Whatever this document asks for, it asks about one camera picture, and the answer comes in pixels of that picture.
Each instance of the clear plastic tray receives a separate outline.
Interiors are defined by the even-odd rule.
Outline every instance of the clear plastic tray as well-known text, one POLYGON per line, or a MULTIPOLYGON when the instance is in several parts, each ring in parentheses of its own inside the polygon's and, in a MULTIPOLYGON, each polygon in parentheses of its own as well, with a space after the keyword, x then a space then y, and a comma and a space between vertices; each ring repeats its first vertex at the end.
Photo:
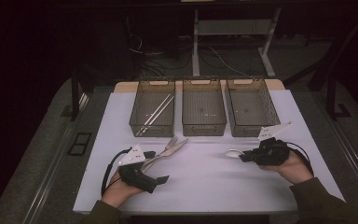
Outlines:
POLYGON ((130 119, 133 135, 135 137, 173 137, 174 96, 174 78, 141 79, 130 119))
POLYGON ((218 77, 183 80, 184 136, 222 136, 227 119, 218 77))
POLYGON ((261 77, 228 78, 226 99, 233 137, 257 137, 262 127, 280 124, 266 82, 261 77))

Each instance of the left hand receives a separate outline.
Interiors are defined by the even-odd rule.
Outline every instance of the left hand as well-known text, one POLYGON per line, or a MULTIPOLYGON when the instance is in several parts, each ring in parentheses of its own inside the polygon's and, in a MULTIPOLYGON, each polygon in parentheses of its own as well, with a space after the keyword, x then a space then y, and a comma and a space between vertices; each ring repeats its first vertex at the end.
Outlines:
POLYGON ((120 179, 120 174, 116 170, 115 174, 110 179, 109 184, 114 184, 106 189, 101 201, 107 203, 115 208, 119 208, 124 202, 126 202, 131 196, 143 192, 141 189, 137 189, 134 186, 130 186, 120 179))

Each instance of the tabletop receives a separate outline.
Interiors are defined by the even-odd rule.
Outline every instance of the tabletop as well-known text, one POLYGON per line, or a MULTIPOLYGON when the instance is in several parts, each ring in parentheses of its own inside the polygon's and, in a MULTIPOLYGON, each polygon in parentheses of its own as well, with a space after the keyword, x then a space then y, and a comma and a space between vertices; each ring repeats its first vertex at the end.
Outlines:
MULTIPOLYGON (((315 176, 330 194, 343 199, 290 91, 279 80, 267 79, 269 93, 281 123, 292 122, 277 136, 303 147, 315 176)), ((139 144, 143 151, 161 152, 170 138, 134 137, 129 124, 137 83, 117 84, 103 115, 74 211, 87 214, 96 200, 107 164, 121 150, 139 144)), ((174 132, 184 140, 181 122, 181 82, 176 81, 174 132)), ((120 210, 124 215, 169 214, 276 214, 296 211, 290 184, 274 172, 260 170, 255 163, 225 156, 229 149, 251 150, 256 138, 232 137, 229 121, 223 136, 190 137, 188 143, 169 158, 157 161, 147 175, 169 175, 168 182, 152 194, 142 193, 129 199, 120 210)))

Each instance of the plastic bin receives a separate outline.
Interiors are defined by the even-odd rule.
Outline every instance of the plastic bin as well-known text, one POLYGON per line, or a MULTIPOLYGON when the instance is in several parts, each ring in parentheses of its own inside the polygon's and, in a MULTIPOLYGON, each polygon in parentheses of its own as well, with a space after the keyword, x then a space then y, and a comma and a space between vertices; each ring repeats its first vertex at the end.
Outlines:
POLYGON ((218 77, 183 80, 183 135, 222 136, 227 119, 218 77))
POLYGON ((174 96, 174 78, 141 79, 130 119, 133 135, 135 137, 173 137, 174 96))
POLYGON ((233 137, 257 137, 262 127, 280 124, 263 78, 230 77, 225 94, 233 137))

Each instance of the hand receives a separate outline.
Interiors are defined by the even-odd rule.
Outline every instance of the hand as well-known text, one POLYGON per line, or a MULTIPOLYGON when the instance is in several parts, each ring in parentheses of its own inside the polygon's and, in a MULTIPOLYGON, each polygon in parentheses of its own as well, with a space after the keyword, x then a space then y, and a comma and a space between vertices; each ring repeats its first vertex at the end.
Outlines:
POLYGON ((299 184, 313 178, 304 162, 296 153, 290 151, 289 158, 279 166, 259 166, 260 169, 278 172, 292 184, 299 184))
POLYGON ((119 208, 131 196, 143 192, 141 189, 137 189, 121 181, 118 171, 116 171, 110 179, 109 184, 111 183, 113 184, 106 189, 101 201, 115 208, 119 208))

